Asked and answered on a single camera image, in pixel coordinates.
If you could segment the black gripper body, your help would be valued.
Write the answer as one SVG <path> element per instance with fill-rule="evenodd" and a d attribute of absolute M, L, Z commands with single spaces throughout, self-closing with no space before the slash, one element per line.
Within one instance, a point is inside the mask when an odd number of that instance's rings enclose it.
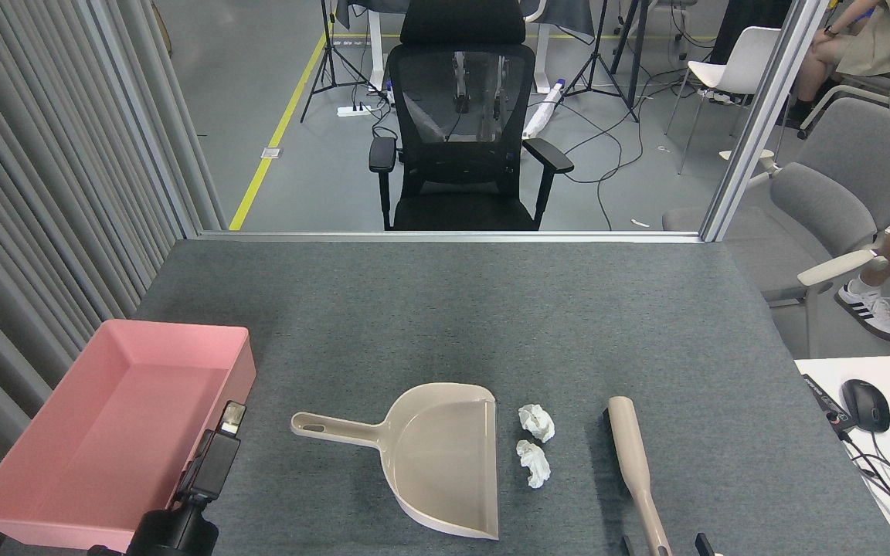
<path fill-rule="evenodd" d="M 127 546 L 127 555 L 211 555 L 219 528 L 202 516 L 204 503 L 144 514 Z"/>

